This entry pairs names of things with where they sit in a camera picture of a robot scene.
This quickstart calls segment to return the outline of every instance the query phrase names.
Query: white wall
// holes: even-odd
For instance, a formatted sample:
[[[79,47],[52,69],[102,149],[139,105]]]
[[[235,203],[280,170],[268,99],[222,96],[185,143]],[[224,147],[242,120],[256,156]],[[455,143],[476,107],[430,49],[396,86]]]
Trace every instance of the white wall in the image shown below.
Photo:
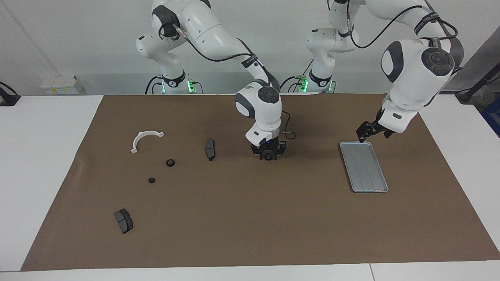
[[[39,76],[57,73],[78,76],[89,94],[141,94],[148,77],[159,72],[156,63],[135,48],[137,36],[153,33],[151,3],[0,0],[0,80],[21,94],[36,95]],[[312,59],[305,47],[306,34],[330,26],[322,0],[212,0],[211,4],[226,29],[245,40],[279,80],[304,71]],[[500,25],[498,0],[434,0],[431,4],[459,29],[465,61]],[[361,43],[369,42],[386,24],[361,7],[356,18]],[[411,28],[396,23],[372,47],[336,54],[338,92],[387,92],[390,84],[380,71],[380,57],[393,40],[414,37]],[[187,44],[174,53],[203,82],[206,92],[234,92],[250,79],[247,74],[234,74],[245,72],[238,63],[206,61]]]

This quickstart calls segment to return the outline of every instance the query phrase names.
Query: brown mat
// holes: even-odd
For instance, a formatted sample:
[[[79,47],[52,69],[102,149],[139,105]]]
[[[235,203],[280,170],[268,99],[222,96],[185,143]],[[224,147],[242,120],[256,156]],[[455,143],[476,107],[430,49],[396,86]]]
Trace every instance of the brown mat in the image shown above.
[[[338,144],[383,98],[284,96],[298,137],[267,162],[232,96],[106,96],[22,270],[500,260],[420,116],[370,139],[390,191],[350,190]]]

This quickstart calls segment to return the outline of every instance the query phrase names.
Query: green light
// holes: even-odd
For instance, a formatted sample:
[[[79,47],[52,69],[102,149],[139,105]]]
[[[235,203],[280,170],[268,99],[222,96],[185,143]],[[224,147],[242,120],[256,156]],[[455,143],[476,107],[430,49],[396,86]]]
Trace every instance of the green light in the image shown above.
[[[301,91],[302,93],[307,92],[307,90],[308,90],[308,86],[309,86],[309,80],[304,79],[304,82],[302,82],[302,86],[300,87],[300,91]]]
[[[187,89],[189,90],[190,93],[193,93],[196,91],[195,85],[191,81],[187,81]]]

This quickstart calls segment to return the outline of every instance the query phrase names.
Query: white curved object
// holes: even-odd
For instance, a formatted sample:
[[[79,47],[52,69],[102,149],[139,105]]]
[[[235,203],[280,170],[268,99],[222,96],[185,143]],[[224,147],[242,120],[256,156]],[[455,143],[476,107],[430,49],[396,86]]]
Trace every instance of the white curved object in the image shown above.
[[[133,140],[132,150],[130,150],[130,152],[132,152],[133,154],[136,153],[137,152],[137,143],[145,136],[152,136],[152,135],[155,135],[155,136],[160,137],[160,138],[165,136],[165,134],[163,132],[157,132],[154,130],[140,131],[139,134],[137,134],[137,136]]]

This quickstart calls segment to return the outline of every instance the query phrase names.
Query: metal tray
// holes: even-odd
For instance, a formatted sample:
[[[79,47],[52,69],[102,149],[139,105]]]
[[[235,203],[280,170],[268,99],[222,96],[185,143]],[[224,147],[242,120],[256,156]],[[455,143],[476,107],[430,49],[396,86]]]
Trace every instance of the metal tray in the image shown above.
[[[340,150],[354,192],[381,193],[389,191],[371,143],[344,141],[340,143]]]

